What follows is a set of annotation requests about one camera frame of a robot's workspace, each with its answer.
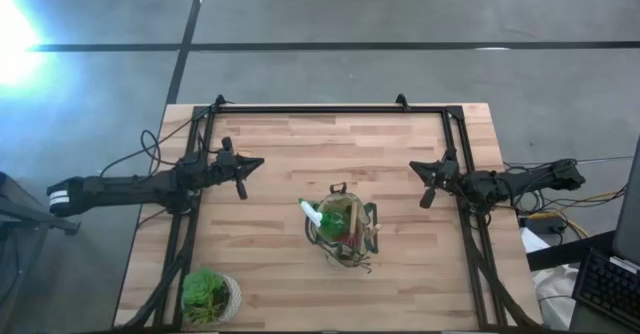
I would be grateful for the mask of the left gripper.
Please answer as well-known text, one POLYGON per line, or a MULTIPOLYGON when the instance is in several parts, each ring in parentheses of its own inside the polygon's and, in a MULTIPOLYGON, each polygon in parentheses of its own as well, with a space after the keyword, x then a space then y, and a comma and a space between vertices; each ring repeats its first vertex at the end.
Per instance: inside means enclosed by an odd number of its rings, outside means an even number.
POLYGON ((214 151, 215 161, 205 165, 199 189, 234 181, 239 198, 246 200, 248 194, 242 181, 258 169, 264 163, 264 159, 236 154, 230 137, 224 137, 221 144, 222 148, 214 151))

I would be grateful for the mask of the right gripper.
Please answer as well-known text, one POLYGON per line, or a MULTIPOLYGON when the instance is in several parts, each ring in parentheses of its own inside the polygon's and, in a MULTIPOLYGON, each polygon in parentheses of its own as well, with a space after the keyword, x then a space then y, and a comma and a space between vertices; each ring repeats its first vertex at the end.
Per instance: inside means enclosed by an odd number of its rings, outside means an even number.
POLYGON ((460 173, 455 149, 447 149, 443 157, 435 162, 410 161, 409 166, 426 187, 419 201, 421 208, 431 207, 437 189, 460 198, 464 207, 472 207, 470 199, 462 189, 463 175, 460 173))

